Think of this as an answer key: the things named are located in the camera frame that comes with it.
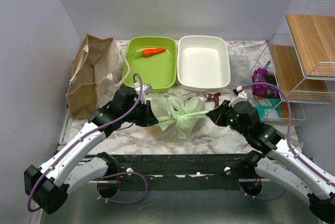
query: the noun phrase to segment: brown paper bag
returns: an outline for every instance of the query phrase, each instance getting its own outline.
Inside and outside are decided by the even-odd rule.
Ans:
[[[124,59],[128,72],[117,84],[113,83],[113,75],[119,54]],[[99,106],[99,101],[108,84],[108,80],[116,87],[127,78],[129,64],[119,52],[114,38],[99,39],[89,34],[72,61],[70,87],[66,94],[69,105],[69,118],[88,118]]]

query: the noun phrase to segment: screw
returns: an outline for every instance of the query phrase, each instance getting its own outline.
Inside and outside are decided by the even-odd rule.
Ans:
[[[224,169],[224,172],[225,172],[225,174],[227,174],[227,175],[231,174],[231,169],[230,169],[230,167],[226,166],[225,169]]]
[[[131,175],[131,173],[134,172],[134,170],[133,170],[131,167],[127,168],[126,171],[128,172],[128,175],[129,175],[129,176]]]

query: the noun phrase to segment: green plastic tray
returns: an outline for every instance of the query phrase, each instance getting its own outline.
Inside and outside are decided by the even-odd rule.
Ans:
[[[164,48],[166,52],[144,58],[134,53],[145,49]],[[151,84],[154,93],[166,92],[176,81],[177,74],[177,44],[166,37],[135,37],[128,45],[126,59],[130,65],[130,73],[125,85],[134,87],[132,76],[139,73],[143,84]]]

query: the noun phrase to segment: wire shelf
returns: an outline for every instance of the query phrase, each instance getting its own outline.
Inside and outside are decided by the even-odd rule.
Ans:
[[[335,0],[294,0],[287,13],[335,16]]]
[[[335,100],[335,82],[328,82],[335,81],[334,31],[335,0],[294,0],[251,69],[252,75],[271,60],[267,70],[291,103],[293,126],[306,120],[303,104]],[[263,122],[288,124],[287,108],[280,99],[281,118],[264,116]]]
[[[288,125],[288,110],[287,110],[286,102],[281,101],[278,104],[278,106],[280,106],[281,108],[281,114],[282,114],[281,118],[270,118],[269,117],[269,114],[271,114],[271,112],[275,110],[276,108],[275,107],[267,115],[262,117],[261,121],[267,124]],[[300,103],[294,103],[294,104],[290,104],[290,106],[291,106],[291,113],[292,113],[291,124],[292,126],[298,126],[306,120],[303,105]]]
[[[306,76],[307,79],[334,80],[335,62],[320,62]]]
[[[330,104],[335,98],[335,93],[294,90],[287,95],[287,98],[289,102]]]

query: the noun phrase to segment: orange carrot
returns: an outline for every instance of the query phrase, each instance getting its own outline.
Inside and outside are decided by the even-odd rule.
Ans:
[[[163,48],[158,48],[158,49],[148,49],[148,50],[143,50],[142,51],[142,54],[145,58],[151,56],[151,55],[156,55],[156,54],[159,54],[159,53],[163,53],[165,52],[166,50],[163,49]]]

